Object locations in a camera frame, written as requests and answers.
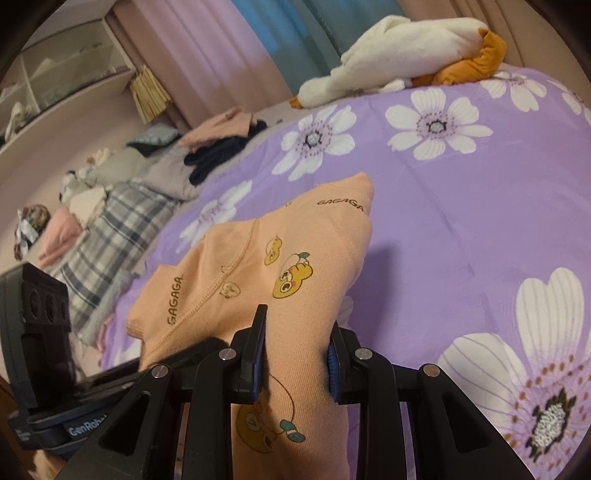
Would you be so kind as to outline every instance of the cartoon print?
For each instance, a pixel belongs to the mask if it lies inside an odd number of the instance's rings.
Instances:
[[[240,295],[240,287],[232,281],[226,282],[220,290],[220,295],[223,295],[227,299],[238,297]]]
[[[265,265],[271,265],[277,261],[282,245],[283,242],[281,241],[281,238],[277,236],[267,243],[267,247],[265,248],[265,252],[267,252],[267,256],[265,257]]]
[[[276,299],[291,297],[300,289],[303,281],[312,276],[314,271],[308,261],[309,256],[308,252],[302,252],[293,254],[286,260],[273,287],[273,296]]]
[[[290,420],[282,419],[279,422],[278,432],[276,432],[270,425],[271,422],[268,417],[268,413],[272,412],[271,407],[268,404],[264,406],[260,401],[255,402],[254,405],[242,405],[236,418],[238,435],[246,445],[259,453],[272,453],[273,443],[278,436],[284,433],[291,442],[302,443],[306,441],[306,436],[298,432],[294,423],[296,405],[291,394],[273,375],[269,375],[269,380],[274,380],[289,397],[291,403]]]
[[[244,443],[259,453],[272,453],[273,442],[277,434],[267,427],[261,414],[263,406],[260,402],[254,405],[242,405],[236,418],[236,429]]]

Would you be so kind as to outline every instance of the shelf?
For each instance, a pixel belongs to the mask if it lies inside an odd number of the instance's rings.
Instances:
[[[0,102],[0,134],[16,102],[30,106],[38,115],[94,83],[134,71],[104,21],[78,25],[46,38],[24,50],[0,83],[0,87],[20,84]]]
[[[133,75],[134,71],[129,70],[96,82],[65,98],[32,120],[18,135],[0,148],[0,183],[5,181],[39,144],[53,137],[63,125],[103,101],[120,95]]]
[[[45,59],[60,64],[81,51],[113,42],[101,22],[79,25],[33,45],[22,53],[27,75],[35,74]]]
[[[41,110],[59,102],[81,87],[127,69],[115,46],[85,51],[31,79],[33,95]]]

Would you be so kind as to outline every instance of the plush toy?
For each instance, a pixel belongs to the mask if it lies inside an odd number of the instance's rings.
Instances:
[[[507,43],[499,35],[485,28],[479,28],[478,33],[483,40],[483,46],[478,56],[452,63],[439,70],[435,75],[423,75],[415,78],[413,79],[413,87],[479,82],[492,76],[505,58]]]
[[[486,76],[478,79],[486,78],[496,71],[505,51],[505,42],[475,18],[411,22],[390,15],[343,53],[342,65],[330,76],[305,82],[292,106],[313,108],[355,92],[395,92],[425,75],[432,77],[422,78],[420,85],[432,85],[436,73],[436,85],[474,81],[479,74]],[[473,62],[462,63],[466,59]],[[444,70],[456,63],[460,64],[454,69]]]

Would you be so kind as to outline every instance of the pink folded shirt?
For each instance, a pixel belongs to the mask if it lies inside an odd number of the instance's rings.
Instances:
[[[181,138],[178,144],[181,147],[187,147],[191,152],[195,152],[199,148],[222,138],[248,137],[251,122],[251,113],[246,113],[242,107],[231,108],[227,112],[204,121]]]
[[[52,266],[76,243],[76,239],[82,234],[82,228],[66,207],[60,208],[53,214],[45,234],[41,238],[41,251],[39,252],[39,268],[45,269]]]

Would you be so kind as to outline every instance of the teal curtain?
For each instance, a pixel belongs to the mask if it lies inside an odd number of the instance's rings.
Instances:
[[[293,94],[328,75],[340,56],[387,15],[404,15],[395,0],[232,0],[257,34]]]

